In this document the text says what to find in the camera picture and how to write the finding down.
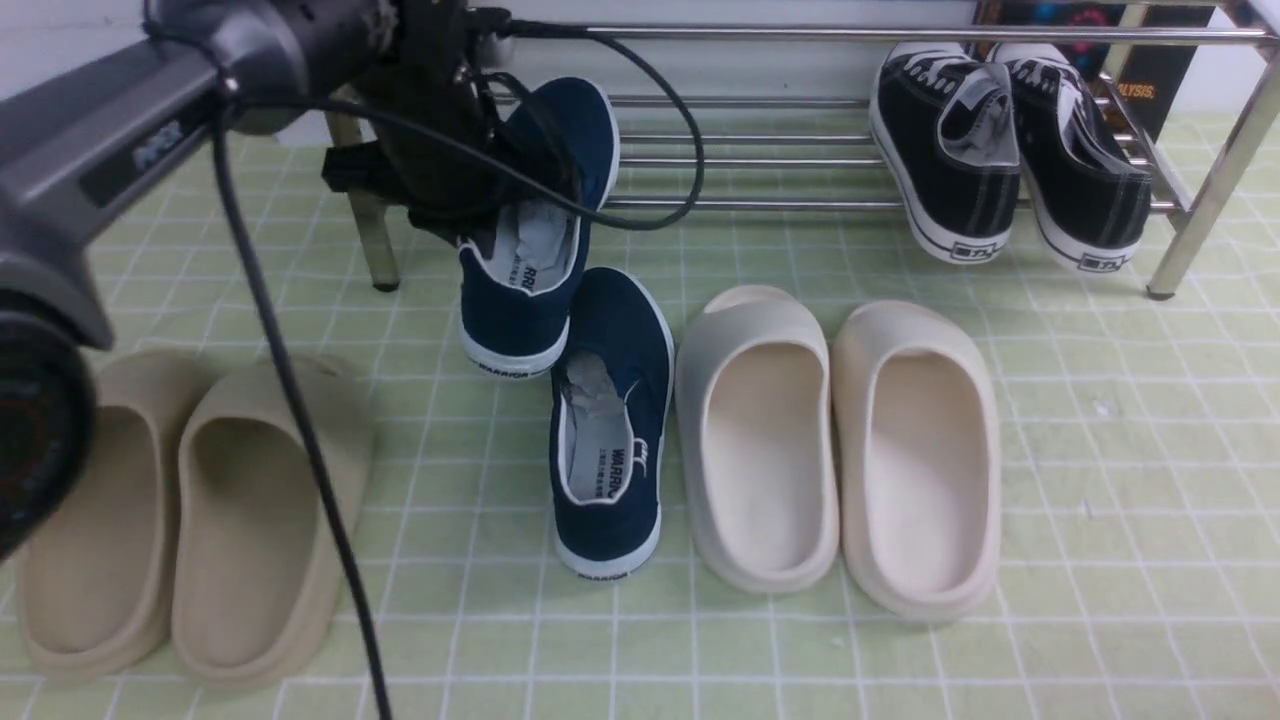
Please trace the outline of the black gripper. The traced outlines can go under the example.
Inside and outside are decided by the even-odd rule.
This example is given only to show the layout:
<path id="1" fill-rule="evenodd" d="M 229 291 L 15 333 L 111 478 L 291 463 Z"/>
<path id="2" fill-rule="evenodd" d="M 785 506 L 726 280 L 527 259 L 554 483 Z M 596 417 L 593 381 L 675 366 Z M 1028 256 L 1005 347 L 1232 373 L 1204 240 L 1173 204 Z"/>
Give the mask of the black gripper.
<path id="1" fill-rule="evenodd" d="M 484 258 L 493 255 L 500 210 L 534 197 L 495 163 L 580 200 L 579 173 L 549 106 L 532 102 L 531 129 L 502 120 L 480 67 L 488 22 L 471 20 L 465 1 L 398 1 L 396 10 L 396 46 L 351 91 L 416 131 L 378 122 L 374 141 L 329 149 L 328 187 L 402 206 L 413 228 L 454 247 L 471 240 Z"/>

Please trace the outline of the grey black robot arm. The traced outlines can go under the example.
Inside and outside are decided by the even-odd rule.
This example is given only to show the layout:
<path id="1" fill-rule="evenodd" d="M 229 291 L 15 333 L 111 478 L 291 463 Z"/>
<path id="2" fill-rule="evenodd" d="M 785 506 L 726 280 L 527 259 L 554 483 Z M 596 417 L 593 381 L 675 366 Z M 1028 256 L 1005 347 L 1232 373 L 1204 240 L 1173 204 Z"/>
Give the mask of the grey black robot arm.
<path id="1" fill-rule="evenodd" d="M 146 1 L 145 40 L 3 102 L 3 556 L 78 482 L 95 432 L 83 348 L 115 336 L 84 249 L 204 143 L 308 110 L 439 143 L 577 217 L 568 155 L 548 186 L 454 132 L 333 95 L 393 54 L 393 1 Z"/>

